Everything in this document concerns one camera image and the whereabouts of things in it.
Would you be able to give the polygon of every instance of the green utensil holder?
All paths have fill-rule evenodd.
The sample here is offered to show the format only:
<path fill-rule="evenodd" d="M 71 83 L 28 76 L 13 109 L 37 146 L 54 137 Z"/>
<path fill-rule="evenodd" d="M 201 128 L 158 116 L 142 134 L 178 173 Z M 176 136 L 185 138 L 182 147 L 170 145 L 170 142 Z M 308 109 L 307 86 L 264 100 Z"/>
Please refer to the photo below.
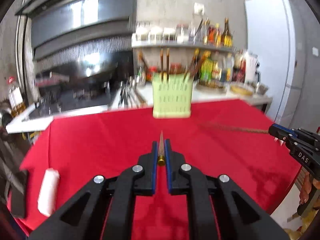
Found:
<path fill-rule="evenodd" d="M 193 78 L 184 74 L 169 75 L 169 82 L 161 82 L 161 74 L 152 78 L 153 117 L 154 118 L 188 118 L 191 115 L 191 98 Z"/>

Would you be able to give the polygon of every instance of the white refrigerator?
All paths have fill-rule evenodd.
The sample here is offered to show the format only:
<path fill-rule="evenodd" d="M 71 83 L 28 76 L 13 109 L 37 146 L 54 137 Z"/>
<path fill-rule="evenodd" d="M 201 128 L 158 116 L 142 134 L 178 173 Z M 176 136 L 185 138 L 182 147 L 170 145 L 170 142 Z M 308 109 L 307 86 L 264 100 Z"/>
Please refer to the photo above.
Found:
<path fill-rule="evenodd" d="M 246 0 L 248 51 L 258 55 L 261 82 L 273 97 L 266 115 L 290 127 L 306 62 L 306 40 L 299 12 L 289 0 Z"/>

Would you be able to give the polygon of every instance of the wall shelf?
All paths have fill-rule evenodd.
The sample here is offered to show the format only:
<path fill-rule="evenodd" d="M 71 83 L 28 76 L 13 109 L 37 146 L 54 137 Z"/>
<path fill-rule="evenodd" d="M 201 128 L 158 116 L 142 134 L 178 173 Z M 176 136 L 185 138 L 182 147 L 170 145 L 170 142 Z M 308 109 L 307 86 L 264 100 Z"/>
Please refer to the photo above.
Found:
<path fill-rule="evenodd" d="M 138 49 L 138 48 L 189 48 L 189 49 L 205 49 L 205 50 L 210 50 L 210 51 L 220 51 L 220 52 L 225 52 L 225 53 L 232 53 L 234 54 L 236 51 L 235 47 L 217 47 L 211 44 L 203 44 L 201 42 L 183 42 L 183 43 L 177 43 L 175 41 L 156 41 L 156 42 L 151 42 L 151 41 L 136 41 L 135 40 L 135 35 L 132 36 L 132 43 L 131 46 L 133 49 Z"/>

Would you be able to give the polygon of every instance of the white countertop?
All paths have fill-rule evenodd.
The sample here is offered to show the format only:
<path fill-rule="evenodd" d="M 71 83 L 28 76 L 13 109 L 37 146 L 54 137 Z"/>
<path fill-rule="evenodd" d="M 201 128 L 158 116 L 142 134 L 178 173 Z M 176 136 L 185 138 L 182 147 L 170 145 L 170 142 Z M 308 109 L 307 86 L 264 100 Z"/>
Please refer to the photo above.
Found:
<path fill-rule="evenodd" d="M 153 106 L 153 95 L 152 95 L 152 85 L 146 84 L 144 87 L 137 87 L 140 94 L 147 101 L 148 106 Z M 20 132 L 32 132 L 32 131 L 43 131 L 49 124 L 56 118 L 63 118 L 66 116 L 78 116 L 86 114 L 97 114 L 105 111 L 116 111 L 124 110 L 124 107 L 118 107 L 120 98 L 120 90 L 116 94 L 116 98 L 110 108 L 107 106 L 94 106 L 83 109 L 78 109 L 74 111 L 68 111 L 63 114 L 58 114 L 56 116 L 43 117 L 33 120 L 25 120 L 25 118 L 35 109 L 35 105 L 32 104 L 24 112 L 15 117 L 6 127 L 8 133 L 20 133 Z M 253 95 L 251 97 L 245 97 L 241 95 L 236 95 L 227 90 L 226 94 L 214 94 L 206 91 L 200 91 L 194 87 L 192 90 L 192 102 L 210 102 L 210 101 L 222 101 L 230 99 L 242 99 L 246 101 L 249 105 L 258 106 L 263 104 L 271 104 L 272 98 L 268 96 Z"/>

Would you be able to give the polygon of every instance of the gray wall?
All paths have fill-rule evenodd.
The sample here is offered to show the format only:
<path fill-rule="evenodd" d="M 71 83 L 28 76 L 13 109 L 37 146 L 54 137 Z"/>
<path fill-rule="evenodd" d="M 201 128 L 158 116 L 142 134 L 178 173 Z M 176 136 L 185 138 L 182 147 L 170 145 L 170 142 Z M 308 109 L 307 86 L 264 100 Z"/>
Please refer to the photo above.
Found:
<path fill-rule="evenodd" d="M 315 132 L 320 126 L 320 57 L 312 48 L 320 48 L 320 24 L 305 0 L 290 0 L 300 11 L 305 26 L 306 67 L 299 103 L 291 127 L 303 127 Z"/>
<path fill-rule="evenodd" d="M 14 14 L 21 3 L 22 0 L 15 0 L 0 23 L 0 101 L 8 97 L 5 78 L 10 76 L 17 78 L 15 61 L 17 17 Z"/>
<path fill-rule="evenodd" d="M 220 23 L 224 28 L 224 18 L 228 17 L 234 45 L 247 47 L 244 0 L 137 0 L 137 21 L 159 22 L 163 27 L 190 23 L 195 2 L 205 5 L 206 16 L 213 24 Z"/>

